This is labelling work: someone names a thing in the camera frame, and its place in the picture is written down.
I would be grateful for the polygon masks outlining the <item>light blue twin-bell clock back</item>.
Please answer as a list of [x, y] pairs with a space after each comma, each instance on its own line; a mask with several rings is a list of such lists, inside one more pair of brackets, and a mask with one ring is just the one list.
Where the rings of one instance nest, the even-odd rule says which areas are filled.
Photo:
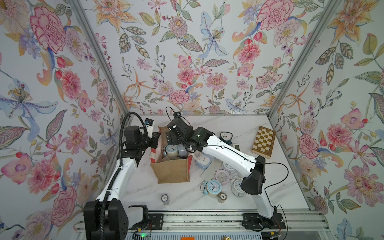
[[177, 158], [179, 156], [179, 147], [178, 145], [167, 145], [165, 147], [166, 157]]

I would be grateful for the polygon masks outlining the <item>grey round alarm clock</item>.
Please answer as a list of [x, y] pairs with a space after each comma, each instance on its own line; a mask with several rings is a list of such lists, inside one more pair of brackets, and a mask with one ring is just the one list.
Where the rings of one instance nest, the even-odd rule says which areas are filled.
[[189, 152], [182, 144], [178, 145], [178, 154], [181, 159], [186, 159], [189, 156]]

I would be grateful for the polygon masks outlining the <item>burlap canvas bag red trim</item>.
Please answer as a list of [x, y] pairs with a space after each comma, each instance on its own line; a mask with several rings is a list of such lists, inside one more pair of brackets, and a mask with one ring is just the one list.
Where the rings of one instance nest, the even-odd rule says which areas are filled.
[[187, 158], [179, 156], [179, 149], [176, 146], [176, 153], [170, 157], [165, 156], [167, 138], [166, 133], [170, 130], [167, 127], [158, 127], [160, 132], [159, 143], [156, 148], [151, 148], [151, 168], [157, 178], [158, 184], [187, 183], [190, 181], [190, 168], [192, 156]]

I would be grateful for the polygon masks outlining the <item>blue square alarm clock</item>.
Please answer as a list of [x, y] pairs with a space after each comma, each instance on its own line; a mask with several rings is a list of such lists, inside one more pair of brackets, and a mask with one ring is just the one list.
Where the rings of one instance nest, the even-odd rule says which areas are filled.
[[196, 166], [204, 170], [207, 169], [212, 163], [212, 158], [201, 152], [195, 152], [193, 154], [193, 159], [195, 160]]

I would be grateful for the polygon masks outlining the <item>dark teal alarm clock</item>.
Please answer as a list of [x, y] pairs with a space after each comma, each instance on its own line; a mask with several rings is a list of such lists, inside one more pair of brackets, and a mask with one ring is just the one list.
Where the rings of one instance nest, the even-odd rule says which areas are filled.
[[227, 145], [232, 145], [233, 134], [230, 132], [221, 132], [219, 139]]

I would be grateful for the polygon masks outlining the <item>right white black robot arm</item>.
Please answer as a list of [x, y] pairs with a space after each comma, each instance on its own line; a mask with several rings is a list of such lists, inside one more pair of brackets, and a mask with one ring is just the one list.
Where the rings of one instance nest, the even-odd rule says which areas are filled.
[[198, 127], [193, 129], [182, 118], [175, 118], [167, 125], [168, 144], [182, 144], [190, 153], [196, 151], [213, 156], [238, 171], [242, 176], [241, 189], [251, 195], [256, 204], [258, 215], [272, 221], [277, 216], [273, 206], [262, 187], [266, 181], [264, 157], [253, 157], [220, 140], [213, 132]]

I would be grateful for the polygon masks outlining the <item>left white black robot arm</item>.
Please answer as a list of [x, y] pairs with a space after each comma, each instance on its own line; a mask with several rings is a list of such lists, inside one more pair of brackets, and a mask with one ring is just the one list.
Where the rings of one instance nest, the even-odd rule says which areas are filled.
[[85, 234], [87, 240], [125, 240], [128, 231], [139, 229], [148, 221], [148, 210], [144, 205], [130, 207], [131, 217], [123, 206], [121, 196], [124, 187], [136, 171], [141, 158], [148, 148], [158, 146], [160, 133], [153, 132], [154, 126], [144, 123], [143, 127], [128, 126], [123, 132], [124, 142], [118, 154], [114, 173], [97, 199], [87, 202], [84, 208]]

